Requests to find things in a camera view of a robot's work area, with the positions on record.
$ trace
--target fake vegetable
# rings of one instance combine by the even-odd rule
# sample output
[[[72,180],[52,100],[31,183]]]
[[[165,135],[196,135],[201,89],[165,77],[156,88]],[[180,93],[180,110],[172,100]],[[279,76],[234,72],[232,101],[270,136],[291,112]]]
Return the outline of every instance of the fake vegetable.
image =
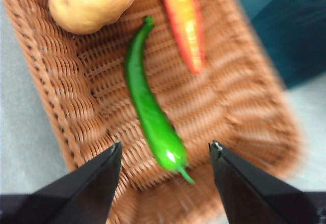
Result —
[[[204,33],[198,0],[164,0],[179,50],[192,73],[204,67]]]
[[[52,17],[63,29],[90,34],[116,22],[134,0],[49,0]]]
[[[137,32],[127,50],[125,73],[128,89],[136,108],[145,138],[160,166],[168,171],[180,172],[194,183],[185,171],[186,150],[152,94],[144,71],[143,50],[146,38],[154,26],[151,17]]]

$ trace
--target orange carrot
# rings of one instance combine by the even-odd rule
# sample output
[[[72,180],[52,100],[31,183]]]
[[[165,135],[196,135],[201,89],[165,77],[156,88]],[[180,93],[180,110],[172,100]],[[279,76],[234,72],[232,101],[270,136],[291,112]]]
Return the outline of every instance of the orange carrot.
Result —
[[[198,0],[163,1],[181,55],[190,71],[199,74],[205,63],[205,44]]]

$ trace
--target wicker basket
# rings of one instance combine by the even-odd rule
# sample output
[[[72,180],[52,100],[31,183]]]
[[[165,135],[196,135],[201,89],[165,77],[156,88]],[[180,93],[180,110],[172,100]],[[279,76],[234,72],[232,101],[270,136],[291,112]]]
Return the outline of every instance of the wicker basket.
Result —
[[[218,139],[280,176],[300,143],[279,82],[236,0],[200,0],[207,68],[192,75],[161,0],[136,0],[113,25],[86,36],[56,26],[47,0],[3,0],[70,170],[114,141],[124,145],[109,223],[203,223],[222,211],[207,143]],[[152,15],[146,47],[152,91],[189,154],[192,186],[160,168],[126,89],[126,46]]]

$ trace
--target green chili pepper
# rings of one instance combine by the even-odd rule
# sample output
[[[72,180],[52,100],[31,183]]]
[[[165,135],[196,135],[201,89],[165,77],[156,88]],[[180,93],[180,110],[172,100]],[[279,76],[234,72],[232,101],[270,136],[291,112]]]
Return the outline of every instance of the green chili pepper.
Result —
[[[158,164],[168,171],[180,172],[188,182],[195,183],[185,170],[187,155],[182,140],[159,107],[147,83],[143,64],[144,46],[153,27],[153,19],[147,16],[128,47],[125,63],[128,89],[145,138]]]

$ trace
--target gray table surface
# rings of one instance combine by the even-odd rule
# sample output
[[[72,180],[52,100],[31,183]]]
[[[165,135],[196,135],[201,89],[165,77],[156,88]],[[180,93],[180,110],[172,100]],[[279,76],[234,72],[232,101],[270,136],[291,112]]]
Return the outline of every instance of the gray table surface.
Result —
[[[284,94],[306,138],[304,164],[287,180],[302,190],[326,190],[325,85],[326,73]],[[32,192],[67,173],[3,6],[0,160],[2,193]]]

